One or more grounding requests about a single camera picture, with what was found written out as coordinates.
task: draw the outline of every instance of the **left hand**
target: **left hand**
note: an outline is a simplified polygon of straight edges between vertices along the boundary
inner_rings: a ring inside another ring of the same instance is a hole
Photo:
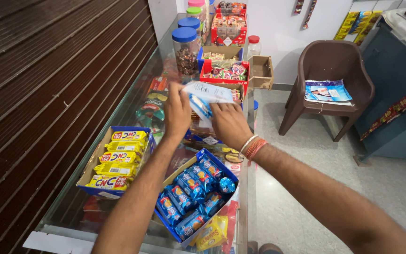
[[[176,82],[169,84],[169,98],[164,105],[166,133],[164,137],[181,141],[190,126],[192,109],[189,95],[182,91],[183,85]]]

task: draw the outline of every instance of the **glass display case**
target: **glass display case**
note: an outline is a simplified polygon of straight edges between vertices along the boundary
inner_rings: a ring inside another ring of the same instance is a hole
[[[171,34],[177,28],[177,20],[184,16],[185,14],[178,14],[98,137],[93,141],[85,156],[81,158],[80,164],[74,170],[53,205],[51,205],[48,212],[42,218],[35,231],[31,232],[25,241],[24,247],[56,253],[61,253],[62,251],[70,253],[71,250],[79,250],[80,253],[90,252],[93,242],[98,235],[99,228],[103,225],[117,200],[92,197],[77,187],[76,182],[82,175],[84,167],[107,129],[110,126],[135,126],[137,124],[136,110],[144,102],[153,78],[163,75],[163,72],[167,72],[168,69],[173,70],[173,66],[176,66]],[[244,53],[244,58],[246,59],[247,50],[244,50]],[[176,78],[181,82],[189,81],[189,79],[183,80],[183,78],[174,77],[171,73],[165,73],[165,75],[170,75],[169,78]],[[250,87],[248,95],[245,96],[243,102],[243,109],[245,117],[249,120],[249,125],[253,128],[253,89]],[[232,244],[235,253],[247,253],[247,240],[249,238],[248,216],[254,218],[253,213],[256,210],[254,205],[254,166],[251,167],[253,168],[249,169],[246,160],[240,164],[238,177],[239,203],[236,211],[236,224]],[[252,213],[250,215],[247,209],[247,200],[253,202],[253,206],[249,208]],[[143,253],[187,252],[161,222],[156,222],[155,220],[150,221],[140,251]],[[206,253],[222,253],[221,247],[215,247]]]

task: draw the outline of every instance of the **plastic jar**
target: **plastic jar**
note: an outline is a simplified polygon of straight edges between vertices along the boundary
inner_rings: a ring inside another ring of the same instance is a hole
[[[252,56],[261,55],[261,43],[259,37],[256,35],[249,36],[249,59]]]
[[[216,0],[209,0],[209,25],[211,26],[212,20],[216,15]]]
[[[208,4],[206,5],[205,0],[188,0],[187,4],[189,7],[198,7],[201,9],[201,19],[200,21],[202,22],[202,32],[203,35],[203,41],[206,40],[207,37],[207,31],[208,31],[208,19],[209,19],[209,0]]]
[[[172,39],[178,71],[183,75],[195,75],[199,70],[197,55],[200,50],[197,31],[190,27],[177,28],[172,31]]]
[[[183,18],[178,20],[178,28],[180,27],[190,27],[195,29],[197,32],[197,39],[201,47],[201,30],[200,30],[200,20],[197,18]]]

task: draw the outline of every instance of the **red jar lid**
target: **red jar lid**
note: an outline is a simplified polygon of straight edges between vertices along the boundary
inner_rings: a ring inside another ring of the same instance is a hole
[[[256,35],[250,35],[249,36],[249,43],[259,43],[259,36]]]

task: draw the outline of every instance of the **tiled floor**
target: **tiled floor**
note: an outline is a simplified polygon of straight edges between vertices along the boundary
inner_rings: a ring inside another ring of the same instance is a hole
[[[259,102],[256,134],[363,194],[406,229],[406,160],[373,157],[371,167],[358,167],[352,158],[364,151],[358,135],[351,130],[341,141],[333,142],[331,132],[341,124],[334,117],[303,115],[285,136],[279,136],[288,96],[287,91],[255,90]],[[265,170],[258,167],[255,178],[255,183],[249,183],[250,187],[256,184],[256,200],[249,199],[249,206],[256,203],[256,213],[249,207],[249,240],[256,240],[259,246],[274,243],[285,254],[351,253]]]

